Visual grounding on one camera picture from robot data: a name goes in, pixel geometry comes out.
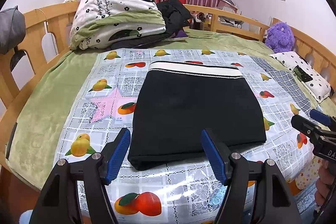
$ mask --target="green blanket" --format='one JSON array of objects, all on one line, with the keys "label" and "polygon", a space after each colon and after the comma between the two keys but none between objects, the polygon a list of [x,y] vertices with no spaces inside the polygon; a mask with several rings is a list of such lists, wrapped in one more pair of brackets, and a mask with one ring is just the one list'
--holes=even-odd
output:
[{"label": "green blanket", "polygon": [[[187,30],[189,38],[181,42],[160,42],[154,48],[213,49],[244,52],[265,59],[276,69],[287,70],[269,57],[273,51],[261,42],[245,40],[230,34]],[[62,127],[73,101],[90,73],[97,50],[69,52],[41,79],[17,119],[8,165],[26,183],[42,188],[51,169]],[[310,99],[316,100],[297,80]],[[321,104],[325,113],[336,116],[336,106],[328,98]]]}]

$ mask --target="green quilt trim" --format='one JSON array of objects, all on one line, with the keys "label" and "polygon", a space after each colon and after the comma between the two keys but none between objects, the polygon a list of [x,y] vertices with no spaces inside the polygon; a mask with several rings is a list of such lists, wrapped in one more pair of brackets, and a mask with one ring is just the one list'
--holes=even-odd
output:
[{"label": "green quilt trim", "polygon": [[122,12],[103,19],[95,20],[80,28],[71,39],[70,49],[74,51],[78,47],[80,41],[93,36],[100,26],[115,23],[153,23],[163,26],[166,25],[159,10],[146,9]]}]

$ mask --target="purple stuffed animal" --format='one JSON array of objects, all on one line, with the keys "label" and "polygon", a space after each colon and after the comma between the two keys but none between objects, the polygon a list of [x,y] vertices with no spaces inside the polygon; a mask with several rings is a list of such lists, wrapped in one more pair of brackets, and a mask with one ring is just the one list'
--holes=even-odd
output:
[{"label": "purple stuffed animal", "polygon": [[265,45],[274,53],[289,52],[293,49],[294,43],[293,32],[284,22],[278,22],[267,30]]}]

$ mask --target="folded garment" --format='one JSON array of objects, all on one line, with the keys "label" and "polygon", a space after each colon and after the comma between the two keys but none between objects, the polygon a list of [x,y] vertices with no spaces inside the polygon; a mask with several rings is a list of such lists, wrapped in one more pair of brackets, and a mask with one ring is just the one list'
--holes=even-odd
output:
[{"label": "folded garment", "polygon": [[136,103],[129,162],[146,170],[202,156],[205,128],[229,147],[266,141],[262,110],[238,68],[151,63]]},{"label": "folded garment", "polygon": [[146,37],[125,39],[113,43],[106,50],[116,50],[118,48],[140,48],[148,44],[160,42],[178,32],[183,27],[190,26],[188,19],[192,18],[189,10],[179,0],[166,0],[157,3],[157,8],[162,14],[166,24],[166,31]]},{"label": "folded garment", "polygon": [[165,32],[154,0],[81,0],[70,48],[106,48],[114,42]]}]

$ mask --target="patterned pillow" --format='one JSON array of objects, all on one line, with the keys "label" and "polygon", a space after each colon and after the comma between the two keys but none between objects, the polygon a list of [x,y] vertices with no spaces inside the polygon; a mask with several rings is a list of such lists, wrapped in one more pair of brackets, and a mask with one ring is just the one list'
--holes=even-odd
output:
[{"label": "patterned pillow", "polygon": [[270,57],[278,60],[289,69],[318,103],[329,96],[331,89],[329,83],[296,52],[279,52],[271,54]]}]

